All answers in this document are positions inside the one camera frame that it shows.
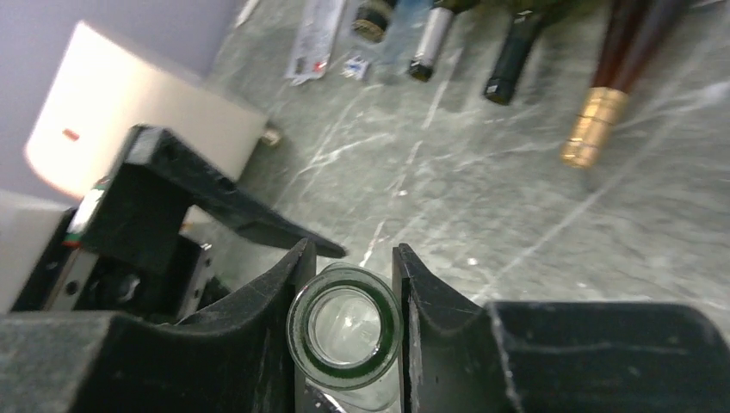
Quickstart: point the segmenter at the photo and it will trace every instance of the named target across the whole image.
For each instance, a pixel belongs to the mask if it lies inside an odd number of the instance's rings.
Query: red mark
[[[64,129],[64,136],[73,142],[76,142],[79,138],[78,133],[73,132],[71,129]]]

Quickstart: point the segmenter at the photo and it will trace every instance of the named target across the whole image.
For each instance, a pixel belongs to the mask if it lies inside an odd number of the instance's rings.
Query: gold metal ferrule
[[[593,166],[627,103],[628,95],[620,90],[591,88],[571,136],[563,145],[563,163],[581,169]]]

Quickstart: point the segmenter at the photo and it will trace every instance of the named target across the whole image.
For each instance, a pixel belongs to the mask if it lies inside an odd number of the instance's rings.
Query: jar
[[[294,299],[287,333],[294,363],[324,393],[368,411],[398,398],[403,318],[379,275],[346,263],[326,267]]]

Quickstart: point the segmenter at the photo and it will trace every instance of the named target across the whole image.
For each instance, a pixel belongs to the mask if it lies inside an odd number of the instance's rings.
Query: marble surface
[[[391,248],[408,243],[480,304],[676,301],[730,337],[730,5],[686,16],[584,173],[559,148],[595,68],[604,3],[545,32],[507,108],[480,97],[508,24],[500,9],[458,19],[430,83],[345,78],[339,47],[325,78],[291,86],[282,74],[303,3],[261,2],[208,80],[287,136],[257,149],[245,188],[385,276]],[[284,254],[208,235],[233,284]]]

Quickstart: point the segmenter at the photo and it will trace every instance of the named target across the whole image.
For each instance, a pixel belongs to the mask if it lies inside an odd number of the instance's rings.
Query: gray wall
[[[0,0],[0,188],[65,197],[35,177],[22,147],[79,20],[207,75],[239,0]]]

